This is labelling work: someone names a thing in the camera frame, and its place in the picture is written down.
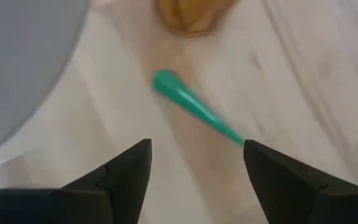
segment wooden floor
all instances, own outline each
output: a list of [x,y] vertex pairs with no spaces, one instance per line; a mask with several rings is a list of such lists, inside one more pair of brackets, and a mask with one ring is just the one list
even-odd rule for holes
[[247,139],[358,184],[358,1],[239,0],[197,39],[166,31],[151,0],[108,1],[0,148],[0,187],[61,187],[151,138],[139,223],[266,223],[242,149],[156,94],[161,68]]

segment light wood floor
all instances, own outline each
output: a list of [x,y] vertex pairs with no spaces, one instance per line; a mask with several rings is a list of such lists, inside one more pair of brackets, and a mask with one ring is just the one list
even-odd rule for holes
[[151,138],[139,223],[266,223],[242,149],[154,93],[161,68],[246,138],[358,184],[358,1],[240,0],[215,33],[185,39],[151,0],[107,0],[60,83],[0,148],[0,187],[61,187]]

